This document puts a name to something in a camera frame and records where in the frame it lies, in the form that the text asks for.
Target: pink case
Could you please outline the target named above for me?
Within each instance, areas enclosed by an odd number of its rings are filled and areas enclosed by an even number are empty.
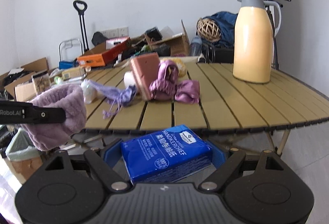
[[[151,99],[150,84],[158,78],[160,59],[157,53],[141,55],[130,60],[136,85],[143,100]]]

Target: table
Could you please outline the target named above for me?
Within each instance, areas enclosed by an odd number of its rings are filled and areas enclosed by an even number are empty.
[[[272,150],[281,155],[290,130],[329,120],[329,100],[305,84],[277,70],[270,82],[253,84],[233,77],[232,64],[187,63],[184,79],[200,83],[200,103],[176,101],[144,102],[137,96],[131,106],[103,119],[110,105],[103,96],[86,105],[84,131],[100,134],[146,134],[185,124],[199,135],[266,132]],[[124,88],[123,76],[129,68],[91,72],[87,77],[106,86]],[[279,147],[271,133],[284,130]]]

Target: woven rattan ball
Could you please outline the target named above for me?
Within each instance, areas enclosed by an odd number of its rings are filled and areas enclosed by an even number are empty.
[[[220,29],[216,22],[211,19],[199,19],[196,24],[196,29],[198,36],[209,42],[217,42],[220,40]]]

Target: thermos jug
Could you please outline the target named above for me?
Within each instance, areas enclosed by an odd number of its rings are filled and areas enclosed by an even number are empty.
[[[241,8],[235,24],[233,76],[252,83],[267,83],[270,79],[273,55],[273,35],[281,26],[281,9],[277,2],[238,0]],[[279,23],[273,34],[265,5],[276,6]]]

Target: pink satin scrunchie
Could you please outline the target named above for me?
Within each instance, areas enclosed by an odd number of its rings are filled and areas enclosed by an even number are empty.
[[[177,84],[178,67],[175,62],[166,60],[159,65],[158,78],[150,85],[153,99],[171,100],[174,98],[176,101],[183,103],[199,103],[199,81],[184,80]]]

